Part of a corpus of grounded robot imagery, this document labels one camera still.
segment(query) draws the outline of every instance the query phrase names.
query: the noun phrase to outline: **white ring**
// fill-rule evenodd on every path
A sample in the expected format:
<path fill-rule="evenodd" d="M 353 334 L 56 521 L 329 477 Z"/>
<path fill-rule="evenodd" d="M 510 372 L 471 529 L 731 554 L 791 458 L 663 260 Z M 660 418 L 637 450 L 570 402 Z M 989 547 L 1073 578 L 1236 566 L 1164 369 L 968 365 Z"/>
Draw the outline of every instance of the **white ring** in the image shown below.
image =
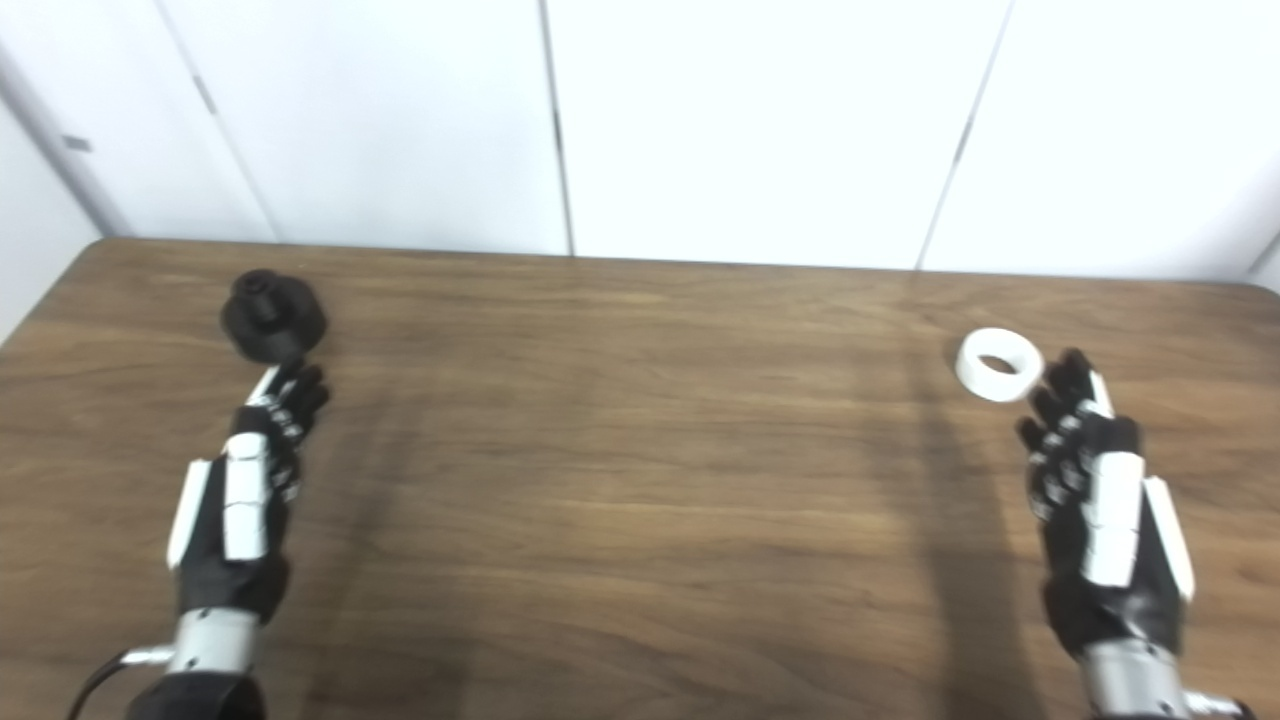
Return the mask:
<path fill-rule="evenodd" d="M 1014 369 L 1002 373 L 982 361 L 1004 360 Z M 956 355 L 956 377 L 969 392 L 993 402 L 1012 402 L 1027 396 L 1041 373 L 1044 359 L 1025 337 L 1004 328 L 982 328 L 969 333 Z"/>

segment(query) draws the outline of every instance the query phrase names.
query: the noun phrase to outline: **white wall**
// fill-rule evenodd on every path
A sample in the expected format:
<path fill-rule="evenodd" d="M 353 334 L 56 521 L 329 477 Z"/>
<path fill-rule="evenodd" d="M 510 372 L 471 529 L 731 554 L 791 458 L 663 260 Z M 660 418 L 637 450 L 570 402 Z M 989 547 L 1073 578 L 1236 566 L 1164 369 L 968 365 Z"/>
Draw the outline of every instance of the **white wall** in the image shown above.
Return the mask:
<path fill-rule="evenodd" d="M 97 234 L 0 101 L 0 342 Z"/>
<path fill-rule="evenodd" d="M 0 70 L 113 233 L 275 240 L 151 0 L 5 0 Z"/>
<path fill-rule="evenodd" d="M 1007 0 L 549 0 L 582 255 L 910 268 Z"/>
<path fill-rule="evenodd" d="M 924 268 L 1242 281 L 1280 231 L 1280 4 L 1019 0 Z"/>
<path fill-rule="evenodd" d="M 547 0 L 582 255 L 1243 281 L 1280 4 Z M 536 0 L 5 0 L 119 233 L 563 254 Z M 201 76 L 206 106 L 193 76 Z M 68 150 L 63 136 L 88 141 Z"/>
<path fill-rule="evenodd" d="M 1276 242 L 1280 242 L 1280 237 L 1277 237 Z M 1249 274 L 1249 282 L 1280 295 L 1280 252 L 1275 250 L 1268 252 L 1262 263 L 1257 268 L 1253 268 L 1253 272 Z"/>

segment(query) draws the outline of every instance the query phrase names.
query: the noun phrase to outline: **robotic hand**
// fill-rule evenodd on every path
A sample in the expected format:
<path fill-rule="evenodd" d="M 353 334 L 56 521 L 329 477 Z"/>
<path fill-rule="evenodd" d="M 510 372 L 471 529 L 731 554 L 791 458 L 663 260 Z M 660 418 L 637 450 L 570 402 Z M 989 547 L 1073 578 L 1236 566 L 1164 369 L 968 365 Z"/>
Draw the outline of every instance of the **robotic hand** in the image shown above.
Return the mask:
<path fill-rule="evenodd" d="M 168 670 L 133 701 L 129 720 L 265 717 L 250 670 L 259 628 L 288 583 L 288 506 L 301 479 L 298 447 L 329 400 L 323 379 L 303 360 L 268 369 L 236 411 L 223 454 L 189 465 L 168 552 L 178 633 L 172 647 L 134 651 L 138 662 L 168 661 Z"/>
<path fill-rule="evenodd" d="M 1230 698 L 1183 689 L 1183 611 L 1196 592 L 1169 487 L 1147 474 L 1138 424 L 1068 350 L 1032 395 L 1018 433 L 1048 560 L 1044 607 L 1080 665 L 1094 717 L 1252 717 Z"/>

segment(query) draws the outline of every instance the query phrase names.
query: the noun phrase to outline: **white cylindrical ring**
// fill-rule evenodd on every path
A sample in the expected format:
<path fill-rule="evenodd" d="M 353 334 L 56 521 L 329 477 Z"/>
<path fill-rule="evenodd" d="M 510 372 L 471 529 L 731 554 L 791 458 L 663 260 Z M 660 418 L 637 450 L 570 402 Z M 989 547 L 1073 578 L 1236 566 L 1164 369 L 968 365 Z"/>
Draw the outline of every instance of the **white cylindrical ring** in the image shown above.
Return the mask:
<path fill-rule="evenodd" d="M 982 361 L 1004 360 L 1014 369 L 1002 373 Z M 1012 402 L 1027 396 L 1041 373 L 1044 359 L 1025 337 L 1004 328 L 982 328 L 969 333 L 956 355 L 956 377 L 969 392 L 993 402 Z"/>
<path fill-rule="evenodd" d="M 244 675 L 253 666 L 259 616 L 238 607 L 200 607 L 178 620 L 173 673 Z"/>

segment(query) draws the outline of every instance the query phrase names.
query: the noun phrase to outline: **black knob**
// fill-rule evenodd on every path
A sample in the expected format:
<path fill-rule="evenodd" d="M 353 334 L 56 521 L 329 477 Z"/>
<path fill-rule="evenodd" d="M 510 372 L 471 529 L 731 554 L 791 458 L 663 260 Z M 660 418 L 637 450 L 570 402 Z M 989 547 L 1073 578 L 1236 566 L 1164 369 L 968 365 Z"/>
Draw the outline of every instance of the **black knob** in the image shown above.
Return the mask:
<path fill-rule="evenodd" d="M 311 287 L 271 270 L 236 278 L 223 305 L 223 331 L 241 355 L 256 363 L 278 365 L 302 357 L 320 343 L 326 327 Z"/>

